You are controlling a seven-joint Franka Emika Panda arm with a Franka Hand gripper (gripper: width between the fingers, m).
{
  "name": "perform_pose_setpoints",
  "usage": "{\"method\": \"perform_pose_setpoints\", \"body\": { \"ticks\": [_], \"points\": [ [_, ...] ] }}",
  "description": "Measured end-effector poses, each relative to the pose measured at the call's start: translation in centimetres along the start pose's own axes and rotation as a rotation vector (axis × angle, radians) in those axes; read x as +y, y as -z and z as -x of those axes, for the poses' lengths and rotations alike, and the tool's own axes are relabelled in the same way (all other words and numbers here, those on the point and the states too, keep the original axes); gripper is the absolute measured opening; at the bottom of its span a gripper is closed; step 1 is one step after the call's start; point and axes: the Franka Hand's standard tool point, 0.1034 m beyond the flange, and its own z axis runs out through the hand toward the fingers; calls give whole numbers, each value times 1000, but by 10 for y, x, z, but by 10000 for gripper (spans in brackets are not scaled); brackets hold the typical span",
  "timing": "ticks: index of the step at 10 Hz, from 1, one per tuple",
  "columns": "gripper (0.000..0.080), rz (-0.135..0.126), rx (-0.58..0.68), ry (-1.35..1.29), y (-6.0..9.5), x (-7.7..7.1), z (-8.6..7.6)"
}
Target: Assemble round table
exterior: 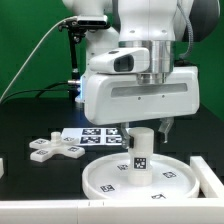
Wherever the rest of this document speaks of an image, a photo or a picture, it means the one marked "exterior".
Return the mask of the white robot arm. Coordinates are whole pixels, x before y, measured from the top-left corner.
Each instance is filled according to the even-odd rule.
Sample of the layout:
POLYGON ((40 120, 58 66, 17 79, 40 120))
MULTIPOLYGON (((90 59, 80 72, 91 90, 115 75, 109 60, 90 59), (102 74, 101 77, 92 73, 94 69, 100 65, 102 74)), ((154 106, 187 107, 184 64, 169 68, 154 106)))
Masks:
POLYGON ((177 116, 199 108, 198 68, 177 41, 193 44, 215 28, 219 0, 62 0, 86 34, 86 70, 79 100, 93 124, 120 125, 122 143, 133 121, 160 119, 167 135, 177 116))

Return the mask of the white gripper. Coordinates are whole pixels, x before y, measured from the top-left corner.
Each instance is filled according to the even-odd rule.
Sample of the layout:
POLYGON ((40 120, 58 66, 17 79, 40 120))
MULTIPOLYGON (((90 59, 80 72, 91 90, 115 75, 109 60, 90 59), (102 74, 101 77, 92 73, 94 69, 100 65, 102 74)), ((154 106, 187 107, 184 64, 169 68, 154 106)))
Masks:
POLYGON ((137 76, 92 75, 86 85, 84 113, 95 125, 122 123, 122 147, 132 148, 134 138, 124 122, 161 118, 160 142, 168 134, 176 116, 195 114, 199 108, 198 69, 175 67, 163 84, 138 83, 137 76))

